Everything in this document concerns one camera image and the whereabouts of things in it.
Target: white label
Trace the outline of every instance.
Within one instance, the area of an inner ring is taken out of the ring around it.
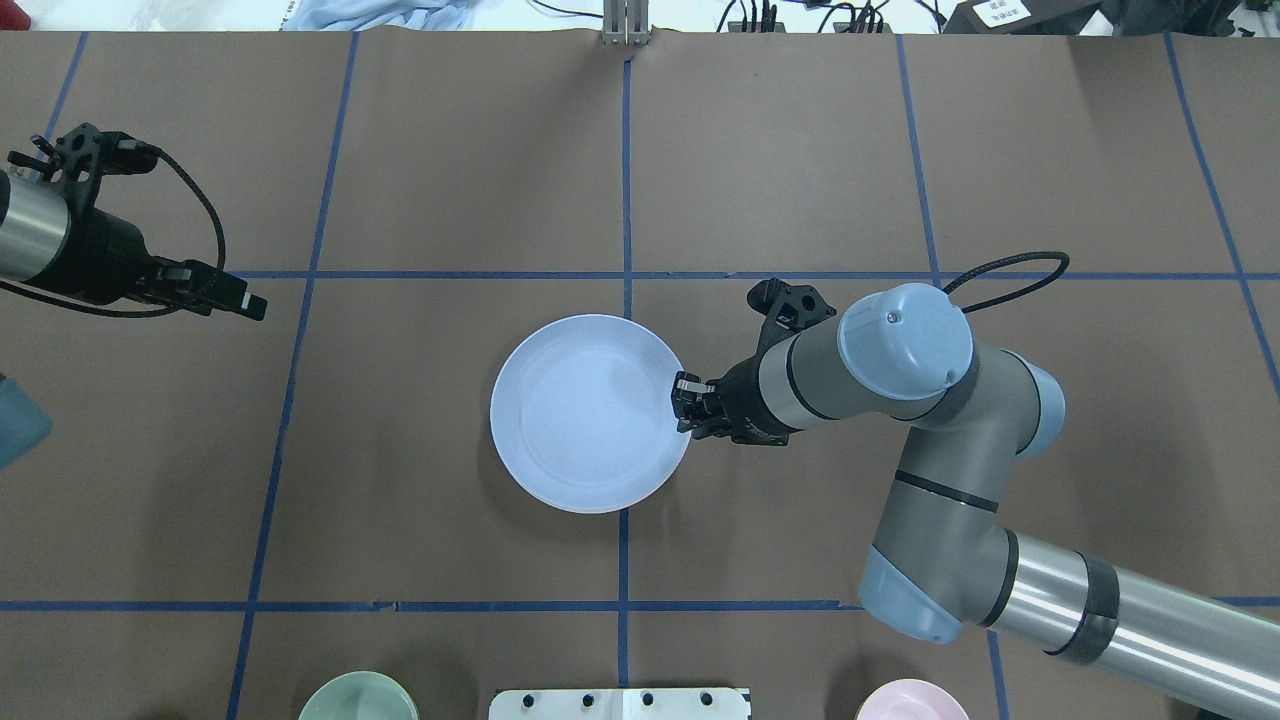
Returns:
[[[978,13],[978,19],[987,23],[987,27],[1000,27],[1032,17],[1021,0],[989,0],[973,6]]]

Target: white plate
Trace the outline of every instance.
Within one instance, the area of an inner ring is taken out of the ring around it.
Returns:
[[[417,707],[396,680],[361,670],[325,683],[298,720],[417,720]]]
[[[530,495],[571,512],[611,512],[658,489],[680,464],[671,384],[680,361],[613,315],[557,320],[498,373],[489,424],[498,455]]]
[[[856,720],[969,720],[956,698],[924,680],[881,685],[858,710]]]

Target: blue joint cap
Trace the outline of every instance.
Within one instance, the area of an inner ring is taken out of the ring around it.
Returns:
[[[1066,395],[1062,393],[1062,386],[1057,384],[1053,375],[1032,365],[1012,350],[1005,350],[1005,352],[1018,357],[1018,361],[1027,368],[1032,379],[1036,380],[1036,392],[1039,395],[1041,414],[1036,434],[1032,436],[1027,447],[1018,451],[1019,457],[1033,457],[1048,450],[1048,446],[1057,438],[1057,433],[1062,432],[1062,424],[1066,423]]]
[[[854,379],[890,400],[933,397],[960,382],[973,360],[969,320],[924,283],[854,302],[840,318],[836,345]]]
[[[40,445],[54,421],[13,379],[0,380],[0,470]]]
[[[942,609],[873,544],[867,555],[858,598],[873,618],[919,641],[947,644],[963,623]]]

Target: white bracket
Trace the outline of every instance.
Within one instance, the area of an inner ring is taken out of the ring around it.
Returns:
[[[604,0],[604,44],[646,45],[649,0]]]
[[[489,703],[489,720],[750,720],[751,691],[653,688],[506,691]]]

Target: white mounting plate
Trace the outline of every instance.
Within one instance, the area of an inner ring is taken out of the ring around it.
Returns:
[[[710,698],[704,705],[703,696]],[[489,703],[489,720],[750,720],[751,691],[650,688],[504,691]]]

